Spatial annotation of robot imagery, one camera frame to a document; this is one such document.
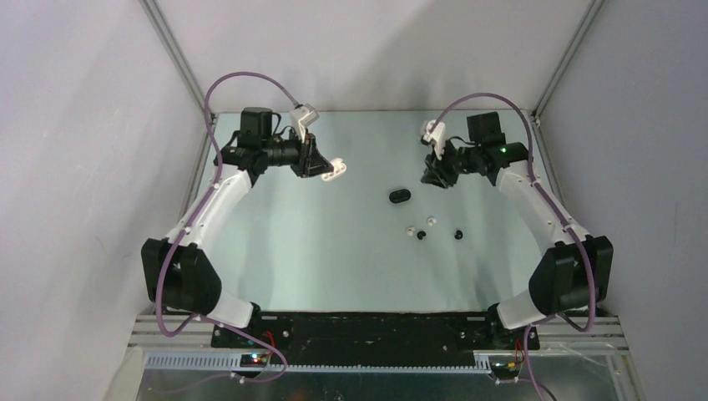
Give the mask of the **white earbud charging case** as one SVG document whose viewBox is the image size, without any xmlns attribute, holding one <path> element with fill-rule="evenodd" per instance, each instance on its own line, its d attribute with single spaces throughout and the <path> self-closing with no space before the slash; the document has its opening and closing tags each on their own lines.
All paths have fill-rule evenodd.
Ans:
<svg viewBox="0 0 708 401">
<path fill-rule="evenodd" d="M 347 165 L 342 158 L 335 158 L 330 160 L 332 171 L 326 172 L 320 176 L 324 182 L 331 182 L 340 176 L 344 175 L 347 171 Z"/>
</svg>

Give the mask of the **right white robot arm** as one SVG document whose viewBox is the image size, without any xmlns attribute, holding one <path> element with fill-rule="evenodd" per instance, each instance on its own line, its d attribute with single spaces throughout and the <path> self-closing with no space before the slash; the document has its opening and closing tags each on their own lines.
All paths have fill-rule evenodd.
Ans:
<svg viewBox="0 0 708 401">
<path fill-rule="evenodd" d="M 614 248 L 606 236 L 591 235 L 543 188 L 528 167 L 528 146 L 507 142 L 498 113 L 469 116 L 467 127 L 469 141 L 456 147 L 443 122 L 425 122 L 421 141 L 432 152 L 421 181 L 447 189 L 460 175 L 481 175 L 515 205 L 532 233 L 542 258 L 528 287 L 492 306 L 496 320 L 485 327 L 488 343 L 506 349 L 518 340 L 520 327 L 603 301 Z"/>
</svg>

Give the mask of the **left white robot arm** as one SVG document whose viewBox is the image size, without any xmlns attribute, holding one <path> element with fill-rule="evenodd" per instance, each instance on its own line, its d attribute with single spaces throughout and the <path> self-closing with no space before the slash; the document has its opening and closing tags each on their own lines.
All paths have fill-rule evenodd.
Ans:
<svg viewBox="0 0 708 401">
<path fill-rule="evenodd" d="M 150 301 L 233 326 L 231 336 L 244 348 L 260 344 L 264 326 L 252 317 L 257 306 L 228 289 L 226 270 L 209 259 L 226 217 L 271 167 L 287 166 L 300 178 L 323 180 L 343 171 L 317 149 L 309 130 L 317 111 L 298 104 L 289 115 L 287 132 L 276 133 L 273 110 L 243 109 L 239 129 L 214 159 L 205 193 L 163 238 L 149 238 L 141 249 Z"/>
</svg>

